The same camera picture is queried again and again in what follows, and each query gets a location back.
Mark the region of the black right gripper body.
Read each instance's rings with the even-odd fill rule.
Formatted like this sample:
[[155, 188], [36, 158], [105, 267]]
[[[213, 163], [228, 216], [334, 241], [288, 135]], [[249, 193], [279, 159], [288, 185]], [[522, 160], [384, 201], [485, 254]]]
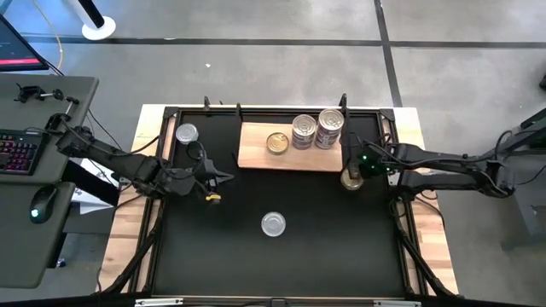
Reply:
[[362, 177], [377, 177], [387, 174], [391, 168], [384, 165], [382, 155], [372, 149], [365, 149], [357, 155], [359, 170]]

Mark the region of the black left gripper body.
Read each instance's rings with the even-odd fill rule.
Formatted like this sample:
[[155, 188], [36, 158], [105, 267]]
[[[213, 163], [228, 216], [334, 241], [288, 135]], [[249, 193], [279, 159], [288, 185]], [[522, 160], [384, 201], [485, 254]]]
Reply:
[[213, 163], [200, 160], [190, 169], [170, 169], [170, 190], [177, 195], [189, 195], [199, 191], [204, 195], [213, 194]]

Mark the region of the gold seafood can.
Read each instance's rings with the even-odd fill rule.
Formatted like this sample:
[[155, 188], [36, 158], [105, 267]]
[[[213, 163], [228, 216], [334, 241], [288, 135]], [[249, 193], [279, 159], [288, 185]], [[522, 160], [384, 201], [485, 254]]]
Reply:
[[270, 154], [281, 155], [287, 152], [289, 146], [288, 137], [281, 132], [274, 132], [266, 139], [266, 148]]
[[344, 169], [341, 172], [340, 182], [346, 190], [356, 191], [363, 186], [364, 180], [360, 176], [357, 176], [356, 179], [351, 178], [350, 172], [347, 169]]

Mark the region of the wooden shelf black brackets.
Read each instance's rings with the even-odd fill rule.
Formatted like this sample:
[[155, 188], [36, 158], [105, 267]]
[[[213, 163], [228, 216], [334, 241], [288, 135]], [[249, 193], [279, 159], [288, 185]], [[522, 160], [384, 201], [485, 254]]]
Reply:
[[281, 132], [290, 137], [296, 116], [308, 114], [317, 117], [321, 111], [321, 107], [241, 107], [237, 164], [251, 169], [340, 172], [343, 168], [342, 147], [337, 142], [330, 149], [313, 145], [299, 150], [289, 145], [285, 153], [278, 155], [267, 149], [266, 140], [270, 134]]

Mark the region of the silver lid seafood can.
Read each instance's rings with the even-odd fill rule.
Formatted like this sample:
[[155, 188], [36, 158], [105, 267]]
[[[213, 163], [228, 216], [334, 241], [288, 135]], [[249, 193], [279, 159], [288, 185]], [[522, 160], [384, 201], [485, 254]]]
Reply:
[[285, 217], [276, 211], [266, 213], [261, 220], [261, 229], [269, 237], [278, 237], [286, 229]]
[[197, 127], [191, 123], [183, 123], [179, 125], [175, 131], [177, 140], [183, 145], [188, 145], [191, 142], [195, 142], [199, 138], [199, 131]]

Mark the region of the black table mat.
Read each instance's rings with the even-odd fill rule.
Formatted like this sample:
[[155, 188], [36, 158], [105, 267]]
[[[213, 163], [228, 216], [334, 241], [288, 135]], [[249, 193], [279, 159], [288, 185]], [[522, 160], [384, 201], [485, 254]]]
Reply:
[[[184, 113], [214, 165], [235, 176], [221, 202], [171, 197], [163, 215], [156, 295], [400, 297], [404, 281], [384, 177], [346, 190], [338, 173], [243, 169], [241, 119]], [[286, 229], [269, 237], [263, 216]]]

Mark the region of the white paper sheet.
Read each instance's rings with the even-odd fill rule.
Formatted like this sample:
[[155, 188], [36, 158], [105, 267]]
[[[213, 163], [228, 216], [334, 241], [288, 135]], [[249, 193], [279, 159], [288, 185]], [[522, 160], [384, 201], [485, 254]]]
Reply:
[[[112, 177], [113, 172], [105, 166], [97, 164], [89, 159], [83, 159], [80, 165], [95, 177], [109, 183], [115, 188], [119, 188], [119, 182]], [[73, 192], [72, 202], [79, 204], [81, 215], [113, 207], [112, 205], [109, 205], [103, 200], [100, 200], [99, 198], [85, 192], [80, 188], [76, 188]]]

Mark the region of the black desk clamp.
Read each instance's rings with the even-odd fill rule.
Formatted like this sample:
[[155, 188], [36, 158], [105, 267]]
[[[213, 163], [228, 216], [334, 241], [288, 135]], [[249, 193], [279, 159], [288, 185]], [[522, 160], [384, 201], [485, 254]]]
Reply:
[[79, 100], [68, 96], [65, 98], [65, 101], [68, 102], [67, 110], [64, 113], [55, 113], [51, 115], [44, 126], [45, 130], [57, 130], [61, 124], [68, 122], [72, 118], [69, 113], [73, 106], [77, 106], [79, 104]]
[[17, 84], [19, 88], [19, 93], [15, 98], [15, 101], [26, 103], [30, 98], [44, 101], [46, 98], [54, 98], [56, 100], [62, 101], [64, 99], [64, 94], [61, 90], [55, 89], [51, 92], [46, 92], [42, 87], [37, 85], [31, 86], [21, 86]]

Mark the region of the black computer mouse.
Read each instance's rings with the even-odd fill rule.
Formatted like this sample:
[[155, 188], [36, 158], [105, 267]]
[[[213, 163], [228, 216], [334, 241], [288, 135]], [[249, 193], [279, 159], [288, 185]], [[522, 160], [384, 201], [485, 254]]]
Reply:
[[34, 194], [29, 209], [29, 218], [32, 223], [45, 223], [50, 218], [56, 194], [55, 185], [43, 186]]

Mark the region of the dark metal stand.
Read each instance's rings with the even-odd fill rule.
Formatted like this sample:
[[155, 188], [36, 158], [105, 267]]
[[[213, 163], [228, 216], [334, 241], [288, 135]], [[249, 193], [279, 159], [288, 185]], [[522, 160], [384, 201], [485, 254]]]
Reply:
[[546, 245], [546, 107], [501, 134], [482, 156], [499, 158], [515, 174], [510, 220], [519, 229], [502, 249]]

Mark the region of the backlit black keyboard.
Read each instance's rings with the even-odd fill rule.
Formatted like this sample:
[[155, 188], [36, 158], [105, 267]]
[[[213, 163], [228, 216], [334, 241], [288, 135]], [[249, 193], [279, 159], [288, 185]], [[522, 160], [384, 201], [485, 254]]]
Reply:
[[0, 174], [31, 176], [48, 139], [41, 131], [0, 129]]

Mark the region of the grey side desk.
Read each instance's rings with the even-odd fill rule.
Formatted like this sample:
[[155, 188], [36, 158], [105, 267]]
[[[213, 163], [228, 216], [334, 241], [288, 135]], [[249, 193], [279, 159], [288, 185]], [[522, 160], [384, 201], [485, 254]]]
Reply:
[[[43, 130], [56, 113], [67, 113], [72, 127], [82, 125], [98, 84], [94, 77], [0, 73], [0, 130]], [[16, 98], [24, 86], [38, 86], [48, 93], [58, 89], [79, 104], [71, 107], [53, 97], [22, 103]], [[32, 175], [0, 175], [0, 287], [37, 287], [53, 262], [73, 192], [80, 183], [66, 172], [76, 164], [57, 151], [57, 140], [56, 136], [49, 138]], [[44, 223], [34, 223], [32, 199], [48, 185], [57, 188], [51, 216]]]

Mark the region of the black pole white base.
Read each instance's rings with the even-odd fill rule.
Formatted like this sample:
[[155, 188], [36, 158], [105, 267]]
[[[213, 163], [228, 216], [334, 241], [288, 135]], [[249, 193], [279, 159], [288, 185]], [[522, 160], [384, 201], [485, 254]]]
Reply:
[[73, 11], [82, 21], [81, 32], [91, 41], [99, 41], [110, 37], [115, 29], [114, 19], [103, 15], [93, 0], [67, 0]]

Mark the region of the black computer monitor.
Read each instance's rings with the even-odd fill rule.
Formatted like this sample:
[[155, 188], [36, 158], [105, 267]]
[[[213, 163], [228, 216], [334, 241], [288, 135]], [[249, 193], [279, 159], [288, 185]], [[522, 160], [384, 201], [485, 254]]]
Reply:
[[46, 60], [0, 14], [0, 72], [48, 69]]

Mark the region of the silver metal bracket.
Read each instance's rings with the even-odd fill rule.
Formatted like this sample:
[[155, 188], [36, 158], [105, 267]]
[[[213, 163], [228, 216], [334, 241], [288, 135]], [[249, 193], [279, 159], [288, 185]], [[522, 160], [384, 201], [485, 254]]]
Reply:
[[421, 302], [408, 300], [374, 300], [374, 307], [422, 307]]
[[142, 298], [135, 301], [134, 307], [169, 307], [183, 305], [182, 298]]

